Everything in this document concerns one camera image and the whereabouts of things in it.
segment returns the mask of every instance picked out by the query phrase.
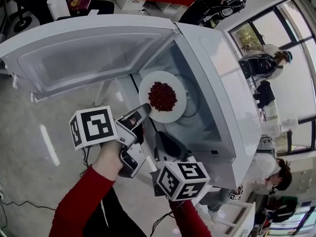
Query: white plate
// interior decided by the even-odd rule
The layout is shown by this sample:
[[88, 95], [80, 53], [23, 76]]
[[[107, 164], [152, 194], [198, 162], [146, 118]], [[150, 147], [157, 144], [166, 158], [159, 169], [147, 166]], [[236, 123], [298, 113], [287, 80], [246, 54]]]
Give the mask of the white plate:
[[145, 76], [139, 86], [139, 101], [141, 104], [149, 103], [148, 93], [156, 81], [167, 83], [175, 92], [178, 102], [171, 112], [159, 112], [154, 107], [149, 117], [160, 123], [172, 123], [180, 118], [187, 106], [187, 95], [182, 83], [173, 74], [166, 71], [155, 71]]

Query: red sleeve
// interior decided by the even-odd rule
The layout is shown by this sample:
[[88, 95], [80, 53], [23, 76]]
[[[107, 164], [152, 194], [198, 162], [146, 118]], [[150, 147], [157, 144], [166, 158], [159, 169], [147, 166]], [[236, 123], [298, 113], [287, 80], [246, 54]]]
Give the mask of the red sleeve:
[[49, 237], [82, 236], [88, 219], [113, 183], [90, 167], [59, 203]]
[[190, 200], [178, 207], [178, 203], [169, 202], [182, 237], [211, 237], [211, 232], [201, 220]]

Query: white container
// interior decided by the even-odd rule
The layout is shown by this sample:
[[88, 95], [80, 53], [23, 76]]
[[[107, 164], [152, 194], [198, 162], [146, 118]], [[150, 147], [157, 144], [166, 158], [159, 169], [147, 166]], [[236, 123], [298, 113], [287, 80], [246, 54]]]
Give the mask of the white container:
[[47, 0], [47, 6], [54, 21], [70, 16], [66, 0]]

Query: microwave door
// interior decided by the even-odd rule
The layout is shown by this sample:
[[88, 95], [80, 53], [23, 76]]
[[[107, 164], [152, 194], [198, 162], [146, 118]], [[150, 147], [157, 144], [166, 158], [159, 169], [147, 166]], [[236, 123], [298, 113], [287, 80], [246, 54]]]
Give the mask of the microwave door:
[[17, 85], [37, 100], [137, 72], [174, 34], [164, 18], [95, 15], [45, 24], [0, 44]]

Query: plate of red beans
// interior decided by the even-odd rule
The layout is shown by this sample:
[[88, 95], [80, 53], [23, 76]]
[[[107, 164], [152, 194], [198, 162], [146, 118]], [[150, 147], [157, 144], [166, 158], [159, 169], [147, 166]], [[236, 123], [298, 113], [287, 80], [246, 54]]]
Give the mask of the plate of red beans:
[[149, 103], [153, 120], [172, 123], [179, 119], [187, 106], [186, 91], [173, 74], [155, 71], [144, 77], [139, 87], [139, 101]]

